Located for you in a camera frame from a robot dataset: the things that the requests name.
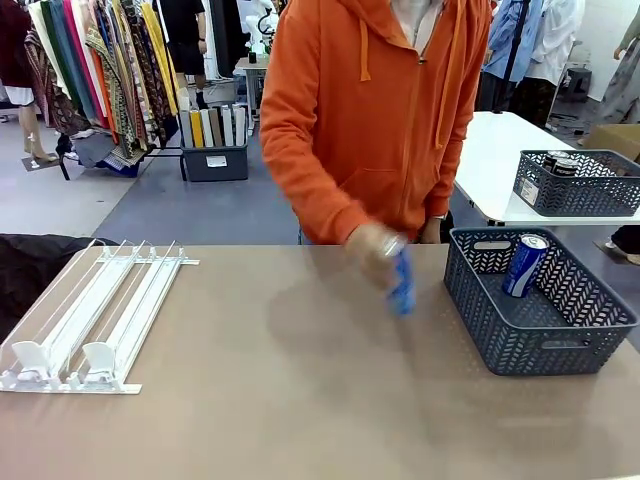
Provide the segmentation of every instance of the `tabletop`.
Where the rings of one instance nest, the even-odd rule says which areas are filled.
[[[256,63],[249,63],[249,57],[242,57],[238,60],[236,68],[242,70],[266,70],[269,66],[269,57],[259,55],[256,59]]]
[[[416,246],[395,319],[338,247],[190,247],[129,380],[136,396],[0,393],[7,480],[595,479],[640,472],[640,364],[489,373]],[[33,315],[98,255],[89,252]]]
[[[522,150],[573,150],[519,116],[476,112],[464,142],[456,185],[488,220],[508,225],[636,225],[633,217],[543,217],[513,192]]]

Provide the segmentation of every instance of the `blue shirt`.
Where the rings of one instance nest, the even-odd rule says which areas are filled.
[[[516,23],[522,11],[522,3],[522,0],[504,0],[500,5],[500,10],[498,10],[498,14],[493,19],[491,30],[489,31],[489,50],[493,51],[493,55],[491,55],[489,63],[482,68],[483,72],[504,78]],[[510,80],[512,82],[522,80],[527,68],[529,68],[540,18],[542,17],[542,3],[542,0],[531,0],[529,3],[529,11],[522,29],[520,46],[511,71]]]

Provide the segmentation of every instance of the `blue can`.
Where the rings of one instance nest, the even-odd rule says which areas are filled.
[[[527,296],[538,273],[538,265],[549,250],[549,242],[540,235],[520,237],[516,253],[511,259],[502,290],[516,298]]]
[[[401,236],[389,239],[383,255],[393,259],[397,282],[387,294],[389,308],[397,316],[409,315],[416,306],[416,291],[406,239]]]

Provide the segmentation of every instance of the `hand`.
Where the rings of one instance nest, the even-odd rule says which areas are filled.
[[[383,290],[393,286],[393,259],[385,257],[381,247],[396,233],[378,223],[360,225],[347,239],[345,250],[374,285]]]
[[[424,226],[424,231],[420,236],[420,243],[425,245],[439,245],[441,222],[442,220],[440,220],[439,218],[429,218],[426,225]]]

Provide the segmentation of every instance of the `storage bin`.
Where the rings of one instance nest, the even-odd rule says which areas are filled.
[[[246,180],[247,145],[242,147],[182,148],[187,179],[191,182]]]
[[[525,298],[502,291],[520,237],[550,246]],[[487,368],[497,375],[596,373],[637,316],[549,231],[454,229],[444,283]]]
[[[548,150],[523,151],[513,191],[546,217],[633,216],[640,207],[640,166],[609,150],[563,150],[579,162],[575,177],[542,165]]]

